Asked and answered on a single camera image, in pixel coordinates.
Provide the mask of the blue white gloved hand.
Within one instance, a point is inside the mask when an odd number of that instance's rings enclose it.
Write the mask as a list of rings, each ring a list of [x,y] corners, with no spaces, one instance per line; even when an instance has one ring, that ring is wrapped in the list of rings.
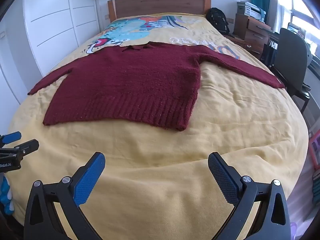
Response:
[[[1,204],[4,205],[4,213],[6,215],[10,216],[14,213],[15,208],[10,183],[3,173],[1,173]]]

